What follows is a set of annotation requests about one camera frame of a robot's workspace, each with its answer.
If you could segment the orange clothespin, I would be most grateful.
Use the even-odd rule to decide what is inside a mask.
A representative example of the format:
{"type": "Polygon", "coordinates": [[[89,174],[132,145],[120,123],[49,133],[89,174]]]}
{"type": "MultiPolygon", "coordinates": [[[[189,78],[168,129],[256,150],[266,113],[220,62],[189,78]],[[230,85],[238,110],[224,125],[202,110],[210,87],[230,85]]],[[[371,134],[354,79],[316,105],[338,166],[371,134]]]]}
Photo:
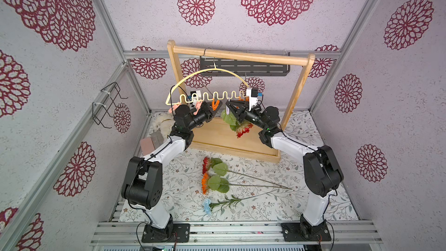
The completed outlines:
{"type": "Polygon", "coordinates": [[[217,110],[218,109],[218,107],[220,106],[220,100],[215,100],[215,99],[213,99],[213,101],[212,101],[212,103],[211,103],[211,107],[212,107],[212,109],[213,110],[217,110]]]}

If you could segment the wooden clothes rack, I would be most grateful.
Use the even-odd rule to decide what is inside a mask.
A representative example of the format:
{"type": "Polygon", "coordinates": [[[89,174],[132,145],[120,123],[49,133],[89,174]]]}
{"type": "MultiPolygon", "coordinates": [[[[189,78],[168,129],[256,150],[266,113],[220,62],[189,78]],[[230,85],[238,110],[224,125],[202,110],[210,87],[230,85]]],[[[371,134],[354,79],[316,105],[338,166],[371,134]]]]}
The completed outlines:
{"type": "MultiPolygon", "coordinates": [[[[182,69],[180,66],[180,55],[204,56],[207,58],[216,58],[223,60],[235,60],[241,62],[257,62],[278,65],[296,65],[303,69],[299,75],[293,94],[290,98],[285,115],[282,118],[281,126],[283,128],[289,122],[296,106],[297,100],[302,93],[305,82],[310,74],[315,61],[315,54],[309,53],[308,57],[267,55],[261,53],[247,53],[237,51],[212,50],[204,48],[193,48],[188,46],[179,46],[174,40],[167,43],[168,54],[174,69],[174,75],[177,80],[175,88],[184,88],[185,79],[180,79],[182,69]]],[[[218,152],[249,159],[257,159],[266,162],[277,163],[280,161],[279,151],[269,149],[267,146],[261,146],[257,132],[259,127],[253,127],[241,138],[237,138],[229,125],[224,123],[223,119],[218,118],[215,123],[206,123],[203,131],[198,131],[192,141],[191,147],[194,149],[218,152]]]]}

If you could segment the red artificial flower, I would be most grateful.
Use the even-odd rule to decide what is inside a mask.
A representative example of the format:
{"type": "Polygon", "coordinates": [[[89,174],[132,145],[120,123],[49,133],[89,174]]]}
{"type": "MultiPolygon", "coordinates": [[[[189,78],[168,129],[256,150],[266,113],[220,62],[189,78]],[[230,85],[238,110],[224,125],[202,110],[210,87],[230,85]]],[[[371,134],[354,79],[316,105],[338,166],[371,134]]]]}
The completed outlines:
{"type": "Polygon", "coordinates": [[[268,181],[268,180],[265,180],[265,179],[262,179],[262,178],[257,178],[257,177],[254,177],[252,175],[247,175],[247,174],[243,174],[243,173],[238,173],[238,172],[232,171],[232,170],[229,169],[228,165],[226,163],[224,163],[220,158],[209,158],[209,157],[206,156],[203,159],[203,170],[202,170],[202,173],[206,174],[211,169],[213,170],[213,172],[215,172],[216,174],[218,174],[218,175],[220,175],[222,177],[226,176],[227,173],[233,173],[233,174],[237,174],[237,175],[241,175],[241,176],[244,176],[244,177],[251,178],[253,180],[266,182],[268,184],[272,184],[272,185],[274,185],[276,187],[279,187],[279,188],[285,188],[286,189],[285,186],[277,184],[275,182],[268,181]]]}
{"type": "MultiPolygon", "coordinates": [[[[239,86],[239,91],[236,98],[233,98],[232,100],[236,101],[249,101],[248,97],[246,97],[246,89],[248,86],[246,86],[243,82],[241,82],[239,86]]],[[[250,130],[253,128],[253,124],[249,123],[247,121],[241,123],[238,122],[235,118],[235,116],[230,112],[230,110],[227,108],[228,114],[226,116],[222,116],[221,118],[223,121],[229,125],[230,129],[236,133],[237,138],[241,138],[244,134],[247,134],[250,132],[250,130]]]]}

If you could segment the orange artificial flower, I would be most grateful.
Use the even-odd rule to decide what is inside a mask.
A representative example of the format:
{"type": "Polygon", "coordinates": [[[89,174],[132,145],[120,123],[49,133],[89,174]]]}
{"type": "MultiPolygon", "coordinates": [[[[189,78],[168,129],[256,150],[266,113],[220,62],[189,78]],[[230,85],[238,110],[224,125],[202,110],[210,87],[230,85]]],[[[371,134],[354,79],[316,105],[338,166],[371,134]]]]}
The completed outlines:
{"type": "Polygon", "coordinates": [[[230,183],[226,178],[220,175],[208,175],[204,174],[202,178],[202,194],[207,195],[209,191],[217,191],[222,194],[229,192],[231,187],[253,187],[253,188],[270,188],[270,189],[285,189],[291,190],[291,188],[278,186],[278,185],[251,185],[251,184],[235,184],[230,183]]]}

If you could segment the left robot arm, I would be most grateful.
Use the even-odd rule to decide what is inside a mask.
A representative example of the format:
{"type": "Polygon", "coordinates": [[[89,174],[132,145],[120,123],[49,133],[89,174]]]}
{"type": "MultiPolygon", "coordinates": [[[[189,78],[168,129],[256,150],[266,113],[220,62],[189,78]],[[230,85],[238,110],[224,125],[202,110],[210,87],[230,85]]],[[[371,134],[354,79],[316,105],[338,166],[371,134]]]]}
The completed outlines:
{"type": "Polygon", "coordinates": [[[203,101],[199,109],[180,105],[173,111],[174,124],[167,141],[144,157],[130,159],[121,188],[122,198],[149,218],[152,230],[163,238],[173,233],[173,216],[159,203],[163,193],[163,167],[191,145],[193,129],[213,120],[222,102],[213,107],[203,101]]]}

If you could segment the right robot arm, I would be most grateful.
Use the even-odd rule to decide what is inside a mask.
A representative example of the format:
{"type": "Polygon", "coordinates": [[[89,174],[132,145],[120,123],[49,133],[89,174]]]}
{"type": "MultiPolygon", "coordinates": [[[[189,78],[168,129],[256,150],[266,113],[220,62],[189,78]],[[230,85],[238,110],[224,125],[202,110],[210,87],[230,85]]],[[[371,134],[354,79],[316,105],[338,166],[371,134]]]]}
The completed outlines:
{"type": "Polygon", "coordinates": [[[300,232],[309,238],[317,231],[327,229],[325,213],[331,196],[338,194],[343,172],[332,148],[307,145],[287,135],[280,125],[278,108],[269,106],[262,110],[251,108],[246,101],[227,101],[226,109],[237,122],[247,121],[261,128],[260,141],[272,148],[303,161],[304,180],[310,190],[307,207],[300,218],[300,232]]]}

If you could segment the white plush toy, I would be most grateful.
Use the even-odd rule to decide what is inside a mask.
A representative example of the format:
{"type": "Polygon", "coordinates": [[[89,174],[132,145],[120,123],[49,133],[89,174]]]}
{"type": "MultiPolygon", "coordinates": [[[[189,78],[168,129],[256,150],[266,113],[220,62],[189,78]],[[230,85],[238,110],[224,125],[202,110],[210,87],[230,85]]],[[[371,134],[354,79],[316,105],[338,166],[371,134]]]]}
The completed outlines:
{"type": "Polygon", "coordinates": [[[173,115],[170,113],[160,113],[153,122],[153,132],[160,132],[163,137],[167,137],[174,125],[173,115]]]}

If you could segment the pink block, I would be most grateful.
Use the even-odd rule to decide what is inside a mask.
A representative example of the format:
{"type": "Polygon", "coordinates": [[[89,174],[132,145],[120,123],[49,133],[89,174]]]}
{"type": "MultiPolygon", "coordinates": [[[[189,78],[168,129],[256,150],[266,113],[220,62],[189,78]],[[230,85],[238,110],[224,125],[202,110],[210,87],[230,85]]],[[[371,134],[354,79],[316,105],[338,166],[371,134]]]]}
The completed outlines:
{"type": "Polygon", "coordinates": [[[151,133],[150,136],[140,140],[140,147],[142,155],[148,155],[156,150],[164,142],[164,137],[161,131],[151,133]]]}

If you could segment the blue artificial flower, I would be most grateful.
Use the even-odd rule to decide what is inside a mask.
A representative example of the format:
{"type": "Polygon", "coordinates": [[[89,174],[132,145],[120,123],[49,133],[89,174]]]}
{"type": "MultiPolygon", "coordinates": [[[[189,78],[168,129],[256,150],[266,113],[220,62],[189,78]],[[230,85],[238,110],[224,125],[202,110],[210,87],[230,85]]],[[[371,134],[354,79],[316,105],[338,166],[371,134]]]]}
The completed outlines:
{"type": "Polygon", "coordinates": [[[268,195],[270,193],[273,193],[273,191],[274,190],[254,196],[249,196],[246,198],[238,198],[235,195],[232,195],[231,198],[225,196],[225,199],[223,201],[218,200],[217,202],[212,202],[211,199],[205,199],[202,203],[202,207],[204,212],[210,216],[213,211],[223,211],[224,209],[236,208],[237,205],[242,203],[243,201],[254,199],[263,195],[268,195]]]}

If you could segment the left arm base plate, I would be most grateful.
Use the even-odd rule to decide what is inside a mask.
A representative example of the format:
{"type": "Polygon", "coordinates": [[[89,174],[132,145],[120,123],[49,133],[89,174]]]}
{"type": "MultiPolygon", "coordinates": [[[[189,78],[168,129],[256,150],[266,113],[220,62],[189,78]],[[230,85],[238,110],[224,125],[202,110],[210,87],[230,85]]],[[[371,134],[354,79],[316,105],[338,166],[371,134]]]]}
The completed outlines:
{"type": "Polygon", "coordinates": [[[168,224],[166,228],[155,228],[147,224],[141,238],[142,243],[187,243],[190,236],[190,224],[168,224]]]}

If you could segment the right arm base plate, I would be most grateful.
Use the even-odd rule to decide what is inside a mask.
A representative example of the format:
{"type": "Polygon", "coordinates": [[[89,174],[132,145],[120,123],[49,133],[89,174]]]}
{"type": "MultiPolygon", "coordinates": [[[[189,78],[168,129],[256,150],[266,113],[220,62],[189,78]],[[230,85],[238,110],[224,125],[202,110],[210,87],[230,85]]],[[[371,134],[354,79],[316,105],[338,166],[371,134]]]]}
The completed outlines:
{"type": "Polygon", "coordinates": [[[282,223],[282,234],[285,242],[331,242],[332,237],[326,222],[317,226],[302,223],[282,223]]]}

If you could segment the aluminium front rail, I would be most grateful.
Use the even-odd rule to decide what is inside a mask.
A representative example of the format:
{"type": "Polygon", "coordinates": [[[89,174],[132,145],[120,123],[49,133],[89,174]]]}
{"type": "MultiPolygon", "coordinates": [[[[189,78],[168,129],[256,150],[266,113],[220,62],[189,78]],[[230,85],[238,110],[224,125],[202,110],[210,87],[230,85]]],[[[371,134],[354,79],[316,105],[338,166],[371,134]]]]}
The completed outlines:
{"type": "MultiPolygon", "coordinates": [[[[319,236],[306,241],[297,234],[298,223],[279,221],[176,222],[180,245],[266,245],[266,244],[382,244],[370,220],[331,221],[319,236]]],[[[99,223],[90,246],[137,246],[145,225],[137,222],[99,223]]]]}

